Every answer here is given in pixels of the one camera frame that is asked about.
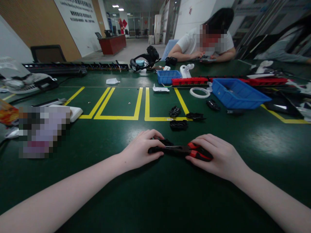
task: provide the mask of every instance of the reception desk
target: reception desk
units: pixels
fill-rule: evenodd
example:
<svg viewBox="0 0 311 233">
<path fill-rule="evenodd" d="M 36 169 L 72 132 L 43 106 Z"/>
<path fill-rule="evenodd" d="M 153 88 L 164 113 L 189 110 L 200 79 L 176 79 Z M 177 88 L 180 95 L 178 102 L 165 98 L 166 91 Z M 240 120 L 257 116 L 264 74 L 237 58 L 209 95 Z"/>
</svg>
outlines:
<svg viewBox="0 0 311 233">
<path fill-rule="evenodd" d="M 98 39 L 104 55 L 115 55 L 126 47 L 125 35 Z"/>
</svg>

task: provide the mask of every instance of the ceiling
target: ceiling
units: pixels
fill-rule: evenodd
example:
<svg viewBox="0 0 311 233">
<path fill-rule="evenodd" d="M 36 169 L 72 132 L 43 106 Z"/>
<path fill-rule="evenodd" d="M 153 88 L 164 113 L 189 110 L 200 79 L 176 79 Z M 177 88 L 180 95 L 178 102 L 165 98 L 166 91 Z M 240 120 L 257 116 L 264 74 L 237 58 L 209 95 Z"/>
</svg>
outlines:
<svg viewBox="0 0 311 233">
<path fill-rule="evenodd" d="M 127 13 L 132 12 L 158 12 L 165 0 L 104 0 L 105 10 L 109 13 L 119 13 L 118 8 L 112 5 L 118 5 Z"/>
</svg>

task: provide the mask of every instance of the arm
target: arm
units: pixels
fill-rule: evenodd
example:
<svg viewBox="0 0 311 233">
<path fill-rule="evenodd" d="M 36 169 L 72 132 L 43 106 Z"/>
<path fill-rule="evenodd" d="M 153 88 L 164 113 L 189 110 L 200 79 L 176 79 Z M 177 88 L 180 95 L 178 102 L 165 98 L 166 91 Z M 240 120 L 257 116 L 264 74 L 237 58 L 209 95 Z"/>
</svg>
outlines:
<svg viewBox="0 0 311 233">
<path fill-rule="evenodd" d="M 169 52 L 168 57 L 177 58 L 177 61 L 188 61 L 196 58 L 202 58 L 205 52 L 194 52 L 193 54 L 183 54 L 181 47 L 178 44 L 172 48 Z"/>
<path fill-rule="evenodd" d="M 219 57 L 211 56 L 211 59 L 216 59 L 215 62 L 224 62 L 224 61 L 232 60 L 235 55 L 236 55 L 236 49 L 233 47 L 229 49 L 227 52 L 221 53 Z"/>
<path fill-rule="evenodd" d="M 266 59 L 274 59 L 284 62 L 298 62 L 310 64 L 310 58 L 297 54 L 290 54 L 285 51 L 290 41 L 281 40 L 277 41 L 266 51 Z"/>
<path fill-rule="evenodd" d="M 207 172 L 233 182 L 285 232 L 310 232 L 311 209 L 252 171 L 231 144 L 211 134 L 199 136 L 192 142 L 208 150 L 214 159 L 211 162 L 190 156 L 186 159 Z"/>
<path fill-rule="evenodd" d="M 0 216 L 0 232 L 55 232 L 109 181 L 129 170 L 158 159 L 163 152 L 148 154 L 164 145 L 156 130 L 141 132 L 120 154 L 42 190 Z"/>
</svg>

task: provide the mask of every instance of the blue plastic bin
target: blue plastic bin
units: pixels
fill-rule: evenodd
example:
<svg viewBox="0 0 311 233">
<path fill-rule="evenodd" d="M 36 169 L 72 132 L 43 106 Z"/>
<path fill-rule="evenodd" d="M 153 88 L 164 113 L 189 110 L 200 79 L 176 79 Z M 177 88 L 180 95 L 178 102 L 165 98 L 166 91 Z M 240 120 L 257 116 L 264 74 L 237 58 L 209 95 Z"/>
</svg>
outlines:
<svg viewBox="0 0 311 233">
<path fill-rule="evenodd" d="M 179 71 L 158 71 L 159 84 L 172 84 L 173 78 L 181 78 Z"/>
<path fill-rule="evenodd" d="M 255 109 L 269 97 L 238 79 L 213 79 L 213 94 L 229 109 Z"/>
</svg>

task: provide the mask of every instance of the white plastic ring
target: white plastic ring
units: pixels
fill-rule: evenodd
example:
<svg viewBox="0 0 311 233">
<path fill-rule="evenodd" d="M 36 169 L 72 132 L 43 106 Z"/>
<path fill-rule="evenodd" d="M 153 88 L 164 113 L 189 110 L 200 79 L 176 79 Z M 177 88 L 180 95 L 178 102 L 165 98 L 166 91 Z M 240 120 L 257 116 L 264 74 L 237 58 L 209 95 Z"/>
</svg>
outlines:
<svg viewBox="0 0 311 233">
<path fill-rule="evenodd" d="M 206 93 L 206 95 L 195 94 L 193 92 L 195 90 L 203 91 L 204 93 Z M 197 98 L 200 98 L 200 99 L 205 99 L 205 98 L 207 98 L 207 97 L 209 97 L 211 95 L 211 93 L 209 91 L 207 91 L 206 89 L 201 88 L 201 87 L 193 87 L 193 88 L 191 88 L 190 89 L 190 94 L 193 95 L 194 97 L 197 97 Z"/>
</svg>

